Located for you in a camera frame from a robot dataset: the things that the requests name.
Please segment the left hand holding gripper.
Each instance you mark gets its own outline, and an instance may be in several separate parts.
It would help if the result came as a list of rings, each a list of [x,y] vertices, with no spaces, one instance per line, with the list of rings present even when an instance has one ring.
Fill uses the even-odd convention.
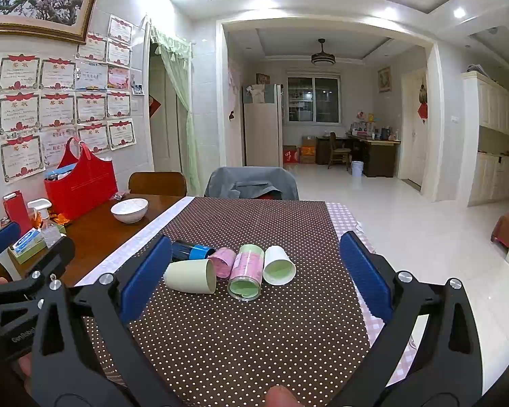
[[[7,284],[8,280],[5,277],[0,276],[0,285]],[[32,354],[28,353],[17,360],[17,363],[13,366],[13,370],[22,375],[23,385],[26,392],[31,395],[31,374],[32,374]]]

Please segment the thumb at bottom edge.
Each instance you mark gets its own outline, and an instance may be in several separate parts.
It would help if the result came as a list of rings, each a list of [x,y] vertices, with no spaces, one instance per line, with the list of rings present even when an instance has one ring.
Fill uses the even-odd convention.
[[[276,385],[270,388],[265,396],[265,407],[303,407],[286,387]]]

